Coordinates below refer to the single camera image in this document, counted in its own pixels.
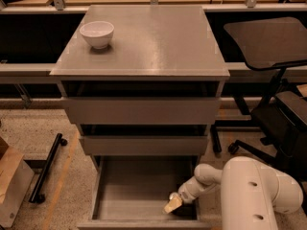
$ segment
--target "robotic arm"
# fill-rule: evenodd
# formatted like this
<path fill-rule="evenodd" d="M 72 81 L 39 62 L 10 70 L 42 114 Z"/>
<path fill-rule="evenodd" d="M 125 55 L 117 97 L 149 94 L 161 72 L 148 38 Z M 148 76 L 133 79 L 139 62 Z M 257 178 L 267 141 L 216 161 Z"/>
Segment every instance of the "robotic arm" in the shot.
<path fill-rule="evenodd" d="M 248 157 L 230 159 L 223 170 L 199 164 L 194 176 L 170 195 L 170 213 L 221 184 L 224 230 L 278 229 L 274 211 L 289 214 L 301 206 L 303 194 L 289 175 Z"/>

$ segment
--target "cardboard box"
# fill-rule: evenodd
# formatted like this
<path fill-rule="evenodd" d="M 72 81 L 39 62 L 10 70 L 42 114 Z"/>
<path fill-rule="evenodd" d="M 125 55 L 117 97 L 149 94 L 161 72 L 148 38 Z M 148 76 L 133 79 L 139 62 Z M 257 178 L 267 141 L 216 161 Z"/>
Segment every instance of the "cardboard box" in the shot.
<path fill-rule="evenodd" d="M 1 160 L 2 156 L 4 155 L 4 153 L 6 153 L 8 147 L 9 147 L 9 145 L 0 136 L 0 160 Z"/>
<path fill-rule="evenodd" d="M 1 137 L 0 142 L 7 145 Z M 1 148 L 5 153 L 0 160 L 0 225 L 12 227 L 34 172 L 17 149 L 8 145 Z"/>

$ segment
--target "white bowl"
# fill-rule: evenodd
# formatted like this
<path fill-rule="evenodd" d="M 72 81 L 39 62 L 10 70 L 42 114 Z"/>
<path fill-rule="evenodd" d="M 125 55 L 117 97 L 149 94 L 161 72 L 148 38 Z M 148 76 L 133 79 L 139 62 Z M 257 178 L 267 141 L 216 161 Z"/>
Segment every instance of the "white bowl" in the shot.
<path fill-rule="evenodd" d="M 84 40 L 95 49 L 104 49 L 113 38 L 114 26 L 106 21 L 94 21 L 80 28 Z"/>

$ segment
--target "floor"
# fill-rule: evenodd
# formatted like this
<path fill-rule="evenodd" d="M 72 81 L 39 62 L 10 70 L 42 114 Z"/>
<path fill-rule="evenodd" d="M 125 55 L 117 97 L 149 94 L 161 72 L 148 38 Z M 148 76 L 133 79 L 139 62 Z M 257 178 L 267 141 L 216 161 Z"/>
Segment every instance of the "floor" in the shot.
<path fill-rule="evenodd" d="M 87 221 L 89 217 L 96 170 L 91 159 L 83 153 L 78 141 L 79 132 L 69 123 L 59 103 L 34 101 L 30 108 L 23 109 L 21 101 L 1 102 L 0 119 L 1 137 L 23 152 L 25 159 L 45 159 L 57 133 L 62 133 L 63 138 L 68 141 L 66 147 L 59 147 L 42 188 L 41 192 L 46 194 L 46 201 L 42 204 L 28 202 L 37 180 L 35 175 L 14 225 L 10 229 L 78 229 L 77 223 Z M 221 169 L 231 157 L 226 148 L 233 140 L 240 138 L 259 147 L 258 138 L 261 135 L 257 131 L 220 132 L 223 152 L 216 155 L 209 142 L 201 162 Z M 212 229 L 221 229 L 220 191 L 203 195 L 200 198 L 200 206 L 201 219 L 210 223 Z M 306 229 L 307 218 L 302 209 L 294 214 L 275 214 L 275 216 L 280 230 Z"/>

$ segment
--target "black chair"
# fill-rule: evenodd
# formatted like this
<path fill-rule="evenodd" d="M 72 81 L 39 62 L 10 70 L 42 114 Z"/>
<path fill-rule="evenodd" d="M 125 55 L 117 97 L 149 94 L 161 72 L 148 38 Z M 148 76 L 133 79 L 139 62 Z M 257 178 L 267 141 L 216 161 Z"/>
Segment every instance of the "black chair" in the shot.
<path fill-rule="evenodd" d="M 293 17 L 228 23 L 224 29 L 240 48 L 250 70 L 276 71 L 260 103 L 250 112 L 249 121 L 249 126 L 262 129 L 266 135 L 263 144 L 273 144 L 277 149 L 276 156 L 240 140 L 232 143 L 228 150 L 235 153 L 241 147 L 290 174 L 299 183 L 306 180 L 307 103 L 293 92 L 278 92 L 287 68 L 307 65 L 307 29 Z M 216 146 L 218 135 L 214 134 L 212 138 Z M 306 199 L 304 192 L 305 213 Z"/>

